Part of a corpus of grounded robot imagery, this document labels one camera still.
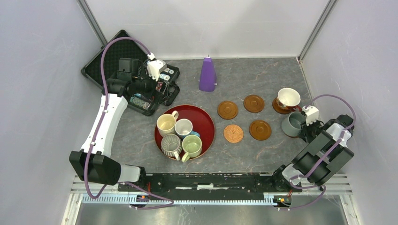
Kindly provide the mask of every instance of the wall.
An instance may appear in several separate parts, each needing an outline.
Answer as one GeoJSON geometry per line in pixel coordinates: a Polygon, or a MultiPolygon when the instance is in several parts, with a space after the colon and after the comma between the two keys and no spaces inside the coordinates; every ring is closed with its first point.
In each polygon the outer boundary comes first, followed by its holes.
{"type": "MultiPolygon", "coordinates": [[[[398,185],[398,2],[343,0],[336,4],[304,58],[313,96],[336,94],[357,114],[346,165],[365,225],[396,224],[398,185]]],[[[323,120],[349,110],[337,100],[320,99],[323,120]]]]}
{"type": "Polygon", "coordinates": [[[74,0],[0,8],[0,224],[60,224],[100,89],[80,69],[100,49],[74,0]]]}
{"type": "Polygon", "coordinates": [[[328,0],[87,0],[108,40],[126,30],[159,58],[298,56],[328,0]]]}

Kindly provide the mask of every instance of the floor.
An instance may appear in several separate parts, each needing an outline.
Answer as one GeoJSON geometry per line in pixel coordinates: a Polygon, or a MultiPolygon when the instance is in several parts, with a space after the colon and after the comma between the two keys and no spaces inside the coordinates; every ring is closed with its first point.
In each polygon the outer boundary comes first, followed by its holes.
{"type": "MultiPolygon", "coordinates": [[[[294,196],[292,207],[312,201],[315,196],[294,196]]],[[[77,225],[347,225],[338,195],[329,195],[301,210],[278,212],[271,206],[176,205],[158,210],[132,210],[124,204],[83,204],[77,225]]]]}
{"type": "Polygon", "coordinates": [[[217,86],[214,92],[199,90],[202,60],[170,60],[179,67],[177,80],[180,93],[170,107],[161,105],[153,116],[146,117],[126,109],[120,119],[112,145],[112,156],[121,164],[145,167],[147,173],[191,172],[272,172],[281,164],[289,163],[305,146],[301,139],[287,137],[281,129],[286,115],[272,108],[272,100],[283,87],[297,90],[303,106],[310,95],[295,58],[215,59],[217,86]],[[251,94],[261,96],[265,108],[260,113],[248,112],[243,99],[251,94]],[[222,101],[232,101],[239,107],[237,117],[224,120],[217,114],[222,101]],[[196,105],[212,117],[216,126],[213,145],[203,156],[186,163],[171,160],[157,148],[153,131],[157,118],[176,105],[196,105]],[[249,134],[253,120],[264,120],[271,125],[272,135],[258,141],[249,134]],[[241,142],[229,143],[223,136],[229,124],[239,125],[245,132],[241,142]]]}

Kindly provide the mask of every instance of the mug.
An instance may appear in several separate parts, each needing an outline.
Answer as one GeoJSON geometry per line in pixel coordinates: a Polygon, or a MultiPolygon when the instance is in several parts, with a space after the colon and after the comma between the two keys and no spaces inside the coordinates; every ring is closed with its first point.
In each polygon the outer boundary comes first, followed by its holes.
{"type": "Polygon", "coordinates": [[[194,158],[200,155],[202,152],[202,140],[196,135],[188,135],[183,140],[183,150],[185,152],[181,161],[184,163],[190,158],[194,158]]]}
{"type": "Polygon", "coordinates": [[[174,129],[176,130],[177,136],[181,139],[184,139],[188,135],[196,135],[200,137],[197,132],[193,131],[192,122],[187,119],[180,119],[177,121],[174,129]]]}
{"type": "Polygon", "coordinates": [[[301,112],[301,107],[299,106],[300,101],[300,94],[292,88],[280,89],[276,98],[276,104],[279,108],[290,111],[298,109],[298,111],[301,112]]]}
{"type": "Polygon", "coordinates": [[[171,114],[163,114],[156,121],[156,126],[162,137],[168,134],[174,134],[174,126],[176,125],[176,120],[178,118],[178,112],[173,111],[171,114]]]}
{"type": "Polygon", "coordinates": [[[161,148],[166,156],[176,157],[177,160],[180,160],[180,152],[183,148],[177,135],[168,134],[164,136],[161,141],[161,148]]]}
{"type": "Polygon", "coordinates": [[[297,137],[301,132],[301,124],[305,122],[303,114],[292,112],[282,121],[282,130],[289,137],[297,137]]]}

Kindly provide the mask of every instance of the orange coaster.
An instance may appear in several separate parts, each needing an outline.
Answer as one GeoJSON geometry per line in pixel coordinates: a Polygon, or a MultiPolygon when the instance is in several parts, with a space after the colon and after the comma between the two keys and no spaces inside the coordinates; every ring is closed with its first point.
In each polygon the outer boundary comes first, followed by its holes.
{"type": "Polygon", "coordinates": [[[251,113],[258,113],[264,108],[264,100],[258,95],[249,95],[243,101],[245,109],[251,113]]]}
{"type": "Polygon", "coordinates": [[[224,137],[231,143],[238,143],[243,139],[243,130],[240,126],[231,124],[224,129],[224,137]]]}
{"type": "Polygon", "coordinates": [[[279,114],[289,114],[289,113],[291,113],[290,110],[286,110],[286,109],[281,109],[281,108],[279,108],[278,103],[276,103],[276,99],[277,99],[277,98],[275,98],[275,99],[272,101],[272,107],[274,108],[274,110],[275,110],[277,113],[279,113],[279,114]]]}
{"type": "Polygon", "coordinates": [[[259,141],[264,141],[271,136],[271,126],[263,120],[255,120],[249,126],[250,135],[259,141]]]}
{"type": "Polygon", "coordinates": [[[230,101],[221,102],[217,107],[218,115],[226,120],[230,120],[236,117],[238,113],[237,105],[230,101]]]}

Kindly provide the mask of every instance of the blue mug handle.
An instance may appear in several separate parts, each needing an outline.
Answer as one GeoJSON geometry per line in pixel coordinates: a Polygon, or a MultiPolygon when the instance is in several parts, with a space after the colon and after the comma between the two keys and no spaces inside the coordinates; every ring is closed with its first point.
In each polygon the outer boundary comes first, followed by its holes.
{"type": "Polygon", "coordinates": [[[200,134],[198,132],[192,131],[189,135],[196,135],[198,137],[200,137],[200,134]]]}

